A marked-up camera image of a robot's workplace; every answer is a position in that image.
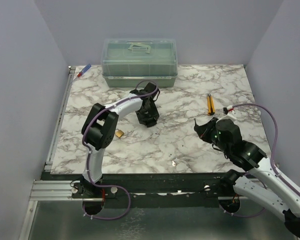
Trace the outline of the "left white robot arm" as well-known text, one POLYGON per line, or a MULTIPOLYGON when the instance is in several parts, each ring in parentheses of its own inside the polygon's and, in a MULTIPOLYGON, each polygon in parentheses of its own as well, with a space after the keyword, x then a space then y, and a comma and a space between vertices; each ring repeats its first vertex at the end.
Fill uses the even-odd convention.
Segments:
POLYGON ((120 119, 136 113, 139 124, 147 128, 157 124, 160 117, 156 100, 160 95, 157 84, 148 81, 143 89, 133 89, 125 97, 113 103, 92 106, 81 129, 82 145, 87 148, 84 171, 80 183, 91 198, 101 191, 102 163, 106 148, 113 141, 120 119))

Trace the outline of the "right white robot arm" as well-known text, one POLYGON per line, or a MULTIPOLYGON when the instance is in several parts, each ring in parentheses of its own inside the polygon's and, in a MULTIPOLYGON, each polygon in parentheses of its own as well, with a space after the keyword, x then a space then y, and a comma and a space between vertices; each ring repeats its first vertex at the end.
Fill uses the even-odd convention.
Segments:
POLYGON ((220 191, 226 196, 236 193, 254 201, 276 215, 289 232, 300 238, 300 196, 284 183, 282 172, 275 172, 266 153, 254 143, 243 140, 240 128, 231 119, 214 117, 204 125, 195 124, 194 131, 202 141, 216 146, 234 165, 266 185, 263 188, 230 170, 220 183, 220 191))

